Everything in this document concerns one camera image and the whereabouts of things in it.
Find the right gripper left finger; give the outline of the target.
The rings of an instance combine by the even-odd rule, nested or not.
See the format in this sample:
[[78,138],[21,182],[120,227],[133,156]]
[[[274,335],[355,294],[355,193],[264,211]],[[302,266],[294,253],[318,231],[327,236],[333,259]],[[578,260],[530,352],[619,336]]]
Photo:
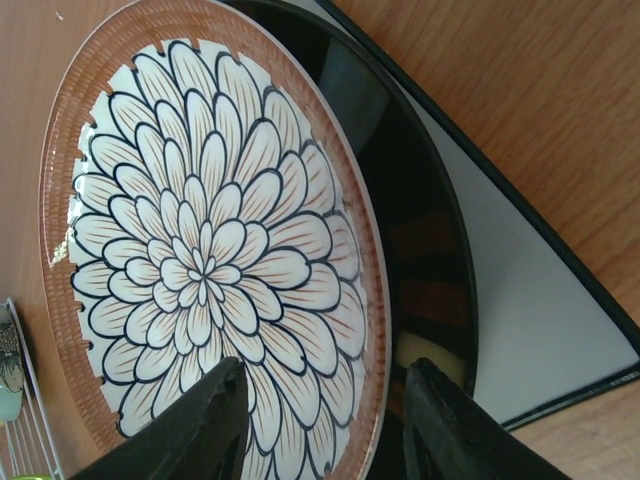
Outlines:
[[239,479],[248,437],[245,366],[223,359],[158,418],[76,479]]

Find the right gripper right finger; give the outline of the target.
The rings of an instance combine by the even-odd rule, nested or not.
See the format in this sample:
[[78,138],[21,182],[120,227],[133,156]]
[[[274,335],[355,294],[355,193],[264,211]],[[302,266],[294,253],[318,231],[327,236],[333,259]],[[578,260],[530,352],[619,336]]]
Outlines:
[[427,358],[412,363],[404,395],[409,479],[566,479],[518,441]]

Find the white wire dish rack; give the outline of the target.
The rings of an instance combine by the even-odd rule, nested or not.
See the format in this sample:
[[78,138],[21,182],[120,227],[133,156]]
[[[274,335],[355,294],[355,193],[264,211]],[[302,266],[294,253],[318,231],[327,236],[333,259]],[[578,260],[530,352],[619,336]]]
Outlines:
[[36,370],[16,306],[11,299],[4,301],[11,312],[18,332],[24,387],[19,417],[1,425],[1,477],[44,474],[63,479],[65,474],[53,439],[40,392]]

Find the light green floral bowl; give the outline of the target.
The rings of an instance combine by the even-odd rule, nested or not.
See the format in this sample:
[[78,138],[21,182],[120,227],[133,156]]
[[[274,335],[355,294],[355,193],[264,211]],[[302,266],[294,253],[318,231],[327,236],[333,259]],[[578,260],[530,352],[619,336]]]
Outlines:
[[1,425],[19,417],[22,407],[24,371],[20,340],[6,305],[1,306]]

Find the orange rimmed floral plate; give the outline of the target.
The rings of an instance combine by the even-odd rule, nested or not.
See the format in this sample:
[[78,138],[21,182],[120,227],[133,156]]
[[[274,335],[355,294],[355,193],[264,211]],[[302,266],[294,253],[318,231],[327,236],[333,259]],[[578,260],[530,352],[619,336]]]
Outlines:
[[316,82],[219,1],[136,1],[69,65],[41,170],[46,304],[108,452],[224,358],[247,479],[363,479],[389,376],[384,255]]

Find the lime green plate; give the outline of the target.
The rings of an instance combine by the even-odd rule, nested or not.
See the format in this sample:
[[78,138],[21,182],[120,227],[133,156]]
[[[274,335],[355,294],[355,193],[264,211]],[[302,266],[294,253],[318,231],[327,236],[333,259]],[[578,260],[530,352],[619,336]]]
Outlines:
[[52,480],[51,476],[44,474],[30,474],[13,476],[10,480]]

